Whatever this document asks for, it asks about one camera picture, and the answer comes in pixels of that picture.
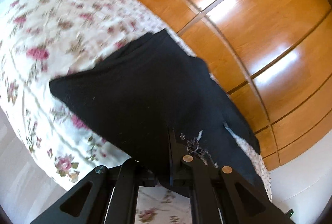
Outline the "floral bedspread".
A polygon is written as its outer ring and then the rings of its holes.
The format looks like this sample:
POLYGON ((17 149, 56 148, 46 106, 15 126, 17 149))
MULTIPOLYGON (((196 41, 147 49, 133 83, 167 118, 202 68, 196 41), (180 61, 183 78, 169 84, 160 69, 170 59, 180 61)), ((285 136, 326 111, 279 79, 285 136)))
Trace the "floral bedspread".
MULTIPOLYGON (((33 160, 62 188, 72 189, 98 165, 116 167, 131 156, 55 98, 50 81, 91 70, 126 44, 162 30, 197 57, 138 0, 1 0, 1 108, 33 160)), ((271 197, 261 150, 239 136, 235 141, 271 197)))

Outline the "black embroidered pants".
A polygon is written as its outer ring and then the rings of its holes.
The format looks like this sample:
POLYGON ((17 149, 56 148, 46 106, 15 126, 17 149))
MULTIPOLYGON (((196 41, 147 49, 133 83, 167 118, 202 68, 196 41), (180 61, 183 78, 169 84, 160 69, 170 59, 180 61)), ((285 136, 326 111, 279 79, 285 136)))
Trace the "black embroidered pants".
POLYGON ((263 180, 235 141, 260 152, 246 119, 209 75, 166 30, 146 33, 88 71, 56 78, 51 94, 93 132, 155 173, 170 187, 168 133, 189 154, 233 167, 263 195, 263 180))

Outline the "wooden wardrobe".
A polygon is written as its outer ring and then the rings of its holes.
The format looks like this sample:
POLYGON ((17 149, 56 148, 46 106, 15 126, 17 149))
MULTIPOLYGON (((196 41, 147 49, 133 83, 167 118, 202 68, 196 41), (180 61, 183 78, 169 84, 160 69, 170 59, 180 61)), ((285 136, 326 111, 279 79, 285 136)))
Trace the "wooden wardrobe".
POLYGON ((139 0, 209 66, 268 169, 331 130, 329 0, 139 0))

